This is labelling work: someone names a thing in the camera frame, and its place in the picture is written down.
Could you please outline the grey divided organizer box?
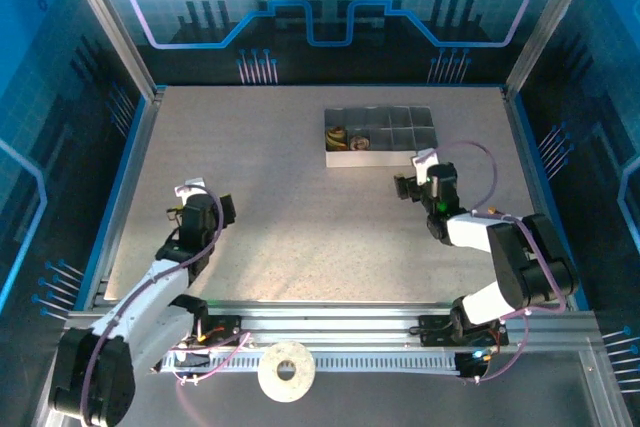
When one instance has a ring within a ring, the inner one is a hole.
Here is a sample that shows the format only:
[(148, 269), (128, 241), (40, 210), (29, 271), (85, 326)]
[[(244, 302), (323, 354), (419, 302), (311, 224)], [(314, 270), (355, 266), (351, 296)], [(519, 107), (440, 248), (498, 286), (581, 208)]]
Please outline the grey divided organizer box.
[(341, 126), (347, 144), (354, 135), (370, 139), (369, 151), (328, 151), (328, 168), (405, 167), (420, 150), (438, 146), (431, 109), (426, 105), (379, 105), (327, 108), (324, 110), (325, 132)]

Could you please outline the green red orange striped sock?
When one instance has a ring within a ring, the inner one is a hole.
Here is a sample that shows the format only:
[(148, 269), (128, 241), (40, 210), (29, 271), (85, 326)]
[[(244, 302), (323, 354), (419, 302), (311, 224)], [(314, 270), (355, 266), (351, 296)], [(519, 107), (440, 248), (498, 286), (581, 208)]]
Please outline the green red orange striped sock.
[(345, 129), (341, 126), (327, 129), (325, 132), (325, 145), (328, 151), (348, 150), (349, 147)]

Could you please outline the blue table edge strip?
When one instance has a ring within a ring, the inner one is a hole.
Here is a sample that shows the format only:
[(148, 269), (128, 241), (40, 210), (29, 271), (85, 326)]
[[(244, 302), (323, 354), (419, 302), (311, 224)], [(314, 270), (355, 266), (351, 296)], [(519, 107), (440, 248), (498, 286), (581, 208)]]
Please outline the blue table edge strip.
[(541, 154), (538, 150), (531, 123), (520, 94), (515, 94), (506, 101), (509, 108), (509, 119), (523, 169), (525, 181), (529, 190), (532, 205), (536, 212), (544, 213), (556, 228), (561, 244), (565, 248), (578, 275), (578, 288), (569, 301), (572, 310), (589, 310), (590, 304), (585, 295), (579, 263), (576, 261), (566, 236), (564, 225), (558, 211), (551, 185), (543, 168)]

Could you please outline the white tape roll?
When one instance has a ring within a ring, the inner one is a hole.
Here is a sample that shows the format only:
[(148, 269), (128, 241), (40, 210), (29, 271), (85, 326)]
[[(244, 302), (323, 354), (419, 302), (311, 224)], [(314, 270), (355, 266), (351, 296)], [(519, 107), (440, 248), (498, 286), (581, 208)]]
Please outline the white tape roll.
[[(284, 380), (279, 367), (287, 363), (293, 367), (293, 375)], [(316, 374), (315, 359), (301, 343), (281, 341), (268, 347), (262, 355), (257, 378), (263, 393), (271, 400), (291, 403), (300, 400), (311, 389)]]

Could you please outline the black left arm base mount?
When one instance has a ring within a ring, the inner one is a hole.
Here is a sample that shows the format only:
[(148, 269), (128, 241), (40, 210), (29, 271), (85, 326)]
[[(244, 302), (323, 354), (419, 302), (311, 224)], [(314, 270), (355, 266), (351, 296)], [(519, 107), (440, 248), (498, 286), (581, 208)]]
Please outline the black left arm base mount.
[(220, 343), (242, 329), (242, 317), (238, 315), (209, 315), (203, 324), (203, 340), (207, 345)]

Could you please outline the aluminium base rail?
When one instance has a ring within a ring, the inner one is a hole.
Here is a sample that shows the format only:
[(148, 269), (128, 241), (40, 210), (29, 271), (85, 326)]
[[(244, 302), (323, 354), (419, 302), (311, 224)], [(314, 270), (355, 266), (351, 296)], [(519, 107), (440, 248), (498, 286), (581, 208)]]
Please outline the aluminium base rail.
[[(421, 315), (447, 316), (450, 306), (429, 303), (241, 302), (220, 301), (212, 315), (237, 315), (256, 348), (294, 340), (312, 351), (418, 350), (408, 334)], [(527, 352), (578, 352), (603, 346), (595, 315), (589, 311), (561, 314), (534, 312), (506, 321), (511, 353), (526, 344)]]

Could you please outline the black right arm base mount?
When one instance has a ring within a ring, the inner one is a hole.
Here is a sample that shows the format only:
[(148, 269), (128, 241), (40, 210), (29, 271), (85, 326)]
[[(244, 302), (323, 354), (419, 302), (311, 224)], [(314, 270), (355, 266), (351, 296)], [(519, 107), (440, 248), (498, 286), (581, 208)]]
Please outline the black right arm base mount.
[(408, 333), (418, 337), (422, 347), (502, 347), (509, 344), (506, 327), (498, 321), (473, 326), (445, 315), (421, 315)]

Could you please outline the aluminium corner post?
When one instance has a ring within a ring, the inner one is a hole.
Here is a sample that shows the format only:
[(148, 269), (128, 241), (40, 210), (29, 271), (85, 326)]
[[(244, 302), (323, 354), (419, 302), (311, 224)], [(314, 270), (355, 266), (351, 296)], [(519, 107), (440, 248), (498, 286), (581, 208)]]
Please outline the aluminium corner post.
[(505, 99), (514, 100), (531, 74), (573, 0), (548, 0), (505, 84)]
[(141, 95), (153, 102), (156, 84), (111, 0), (86, 1)]

